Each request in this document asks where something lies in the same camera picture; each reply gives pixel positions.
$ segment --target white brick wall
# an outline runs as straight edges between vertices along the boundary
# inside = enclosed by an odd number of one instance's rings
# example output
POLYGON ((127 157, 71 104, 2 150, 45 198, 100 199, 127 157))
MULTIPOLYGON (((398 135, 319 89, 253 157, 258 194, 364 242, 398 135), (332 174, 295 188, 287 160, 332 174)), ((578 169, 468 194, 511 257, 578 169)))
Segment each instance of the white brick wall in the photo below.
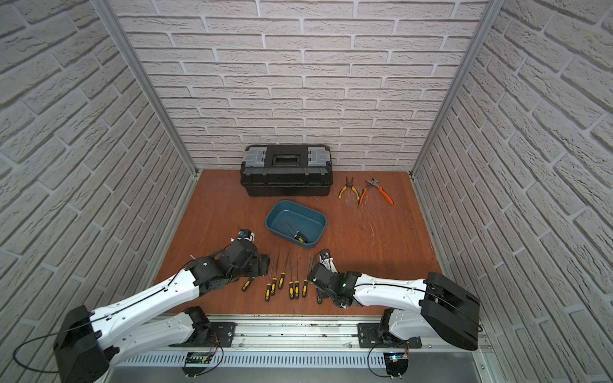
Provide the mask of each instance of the white brick wall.
POLYGON ((135 292, 188 173, 89 2, 4 2, 0 89, 0 381, 59 380, 13 350, 135 292))
POLYGON ((613 378, 612 12, 507 0, 415 174, 507 381, 613 378))
POLYGON ((254 143, 326 143, 338 170, 411 170, 484 5, 113 1, 205 169, 254 143))

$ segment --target wire cutter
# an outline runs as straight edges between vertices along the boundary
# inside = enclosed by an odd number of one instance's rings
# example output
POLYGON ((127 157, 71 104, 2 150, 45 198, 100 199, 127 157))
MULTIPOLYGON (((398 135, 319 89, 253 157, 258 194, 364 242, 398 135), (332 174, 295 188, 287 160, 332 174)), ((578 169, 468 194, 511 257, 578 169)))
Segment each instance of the wire cutter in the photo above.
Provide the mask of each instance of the wire cutter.
POLYGON ((338 193, 338 199, 341 199, 341 197, 343 196, 343 192, 347 189, 353 190, 353 192, 356 193, 356 199, 360 199, 360 194, 357 192, 357 189, 353 186, 353 177, 351 177, 351 181, 349 181, 349 178, 345 177, 345 186, 343 186, 343 189, 341 189, 341 192, 338 193))
POLYGON ((364 196, 366 195, 366 191, 368 190, 368 188, 374 186, 377 189, 379 189, 379 192, 383 195, 383 197, 385 197, 385 199, 389 202, 390 205, 394 204, 394 201, 392 201, 392 199, 389 197, 389 195, 387 195, 386 192, 383 191, 383 188, 379 185, 379 183, 377 182, 376 179, 373 178, 373 180, 366 180, 366 182, 368 183, 366 185, 366 187, 364 188, 364 190, 362 191, 362 196, 360 197, 360 203, 358 203, 358 206, 362 206, 362 201, 364 201, 364 196))

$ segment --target toolbox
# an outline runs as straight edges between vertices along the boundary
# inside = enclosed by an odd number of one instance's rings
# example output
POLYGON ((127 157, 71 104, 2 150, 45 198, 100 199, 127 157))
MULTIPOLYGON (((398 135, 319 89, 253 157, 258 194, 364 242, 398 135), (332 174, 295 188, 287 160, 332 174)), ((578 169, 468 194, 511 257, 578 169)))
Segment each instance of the toolbox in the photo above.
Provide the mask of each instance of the toolbox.
POLYGON ((330 148, 325 145, 251 145, 240 166, 240 184, 251 197, 328 195, 330 148))

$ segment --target black cable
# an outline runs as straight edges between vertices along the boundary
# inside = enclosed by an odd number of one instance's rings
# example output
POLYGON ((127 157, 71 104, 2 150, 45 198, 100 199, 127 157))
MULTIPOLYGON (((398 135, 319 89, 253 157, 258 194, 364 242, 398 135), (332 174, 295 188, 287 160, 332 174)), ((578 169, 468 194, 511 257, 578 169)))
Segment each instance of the black cable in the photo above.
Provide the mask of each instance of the black cable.
POLYGON ((17 359, 17 353, 19 352, 19 350, 20 350, 20 349, 21 349, 23 346, 25 346, 25 345, 26 345, 26 344, 28 344, 28 343, 31 343, 31 342, 37 341, 37 340, 39 340, 39 339, 45 339, 45 338, 48 338, 48 337, 53 336, 53 335, 58 335, 58 334, 62 334, 62 333, 67 333, 67 332, 69 332, 69 331, 76 330, 76 329, 78 329, 78 328, 81 328, 81 327, 84 327, 84 326, 90 325, 90 324, 92 324, 92 323, 94 323, 94 322, 97 322, 97 321, 99 321, 99 320, 109 318, 109 316, 110 316, 110 317, 112 317, 113 315, 119 314, 120 312, 124 311, 125 309, 128 309, 128 308, 130 308, 130 307, 132 307, 132 306, 136 305, 137 303, 140 303, 140 302, 144 301, 145 299, 149 299, 149 298, 151 298, 152 296, 156 295, 157 293, 160 293, 160 292, 162 292, 162 291, 167 290, 167 289, 170 287, 170 285, 172 284, 172 282, 175 280, 175 278, 177 277, 177 275, 179 274, 179 272, 181 272, 181 270, 183 270, 183 269, 185 268, 185 266, 187 266, 187 264, 188 264, 188 263, 190 263, 190 262, 191 262, 191 260, 190 260, 189 262, 187 262, 186 264, 184 264, 184 265, 183 265, 183 266, 182 266, 182 267, 179 269, 179 271, 178 271, 178 272, 176 272, 176 273, 175 273, 175 274, 172 276, 172 279, 170 280, 170 282, 169 282, 169 283, 168 283, 166 286, 164 286, 162 289, 160 289, 160 290, 158 290, 158 291, 156 291, 156 292, 154 292, 154 293, 152 293, 152 294, 149 294, 149 295, 147 295, 146 297, 141 298, 141 299, 137 300, 137 301, 136 301, 136 302, 134 302, 134 303, 131 303, 131 304, 129 304, 129 305, 127 305, 127 306, 125 306, 125 307, 122 307, 121 309, 119 309, 119 310, 115 311, 114 313, 111 313, 111 314, 105 315, 105 316, 103 316, 103 317, 100 317, 100 318, 97 318, 97 319, 91 320, 91 321, 89 321, 89 322, 87 322, 87 323, 84 323, 84 324, 82 324, 82 325, 78 325, 78 326, 76 326, 76 327, 71 327, 71 328, 69 328, 68 330, 62 330, 62 331, 58 331, 58 332, 55 332, 55 333, 49 333, 49 334, 46 334, 46 335, 38 336, 38 337, 36 337, 36 338, 34 338, 34 339, 30 339, 29 341, 25 341, 25 342, 21 343, 19 346, 17 346, 17 347, 16 347, 16 348, 13 350, 13 361, 14 361, 15 363, 17 363, 18 365, 20 365, 21 367, 25 368, 26 370, 33 371, 33 372, 35 372, 35 373, 41 373, 41 374, 57 374, 57 373, 59 373, 59 371, 47 371, 47 370, 39 370, 39 369, 37 369, 37 368, 31 368, 31 367, 29 367, 29 366, 26 366, 25 364, 23 364, 22 362, 20 362, 20 361, 19 361, 19 359, 17 359))
POLYGON ((381 342, 375 343, 375 345, 370 348, 370 351, 368 351, 368 356, 366 356, 366 365, 368 366, 368 369, 370 370, 370 372, 373 373, 373 375, 375 375, 375 376, 378 376, 378 377, 391 377, 391 375, 379 375, 376 372, 374 372, 372 368, 370 368, 370 353, 373 352, 375 347, 379 346, 379 345, 383 346, 383 343, 381 343, 381 342))
POLYGON ((417 287, 408 287, 408 286, 398 286, 396 284, 391 284, 391 283, 362 283, 362 284, 356 284, 353 288, 355 289, 356 287, 360 287, 360 286, 392 286, 392 287, 400 287, 401 289, 407 289, 407 290, 415 290, 415 291, 421 291, 423 293, 426 293, 432 297, 435 297, 436 299, 442 301, 443 303, 446 303, 447 305, 451 306, 454 310, 456 310, 458 313, 464 315, 465 317, 468 318, 468 320, 470 320, 472 323, 474 323, 475 325, 477 325, 477 328, 479 329, 479 332, 483 332, 483 327, 481 327, 480 324, 478 324, 477 322, 475 322, 470 316, 468 316, 467 314, 465 314, 462 310, 458 309, 457 307, 455 307, 454 305, 452 305, 451 303, 449 303, 448 301, 446 301, 445 299, 442 299, 441 297, 432 294, 431 292, 428 292, 426 290, 422 290, 422 289, 418 289, 417 287))

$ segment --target brown wooden surface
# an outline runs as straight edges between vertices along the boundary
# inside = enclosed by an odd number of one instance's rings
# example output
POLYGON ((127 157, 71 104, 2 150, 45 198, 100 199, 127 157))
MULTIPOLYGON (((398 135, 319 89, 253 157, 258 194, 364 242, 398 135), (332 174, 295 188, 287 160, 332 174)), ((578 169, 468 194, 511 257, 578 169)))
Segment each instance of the brown wooden surface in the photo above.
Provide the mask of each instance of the brown wooden surface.
MULTIPOLYGON (((330 249, 334 264, 341 272, 358 271, 381 278, 417 279, 425 278, 429 271, 441 271, 407 173, 334 172, 334 185, 327 197, 249 197, 240 185, 238 171, 204 170, 156 283, 176 273, 191 259, 190 254, 198 258, 223 248, 230 237, 236 237, 239 229, 250 229, 255 233, 254 243, 261 253, 270 254, 275 261, 280 253, 281 264, 288 249, 291 249, 294 260, 298 255, 301 291, 309 252, 315 255, 324 248, 330 249), (350 190, 339 200, 338 193, 345 185, 345 176, 354 177, 360 193, 365 179, 375 177, 394 204, 389 205, 374 188, 368 190, 359 208, 356 195, 350 190), (266 229, 266 216, 277 202, 284 199, 325 214, 327 227, 314 249, 303 249, 266 229)), ((318 305, 313 285, 309 285, 306 299, 300 296, 298 300, 290 300, 286 284, 266 303, 264 295, 268 277, 256 278, 247 292, 242 292, 245 281, 246 278, 241 278, 237 283, 170 311, 177 313, 196 305, 208 314, 380 315, 383 311, 379 306, 343 310, 334 307, 329 299, 318 305)))

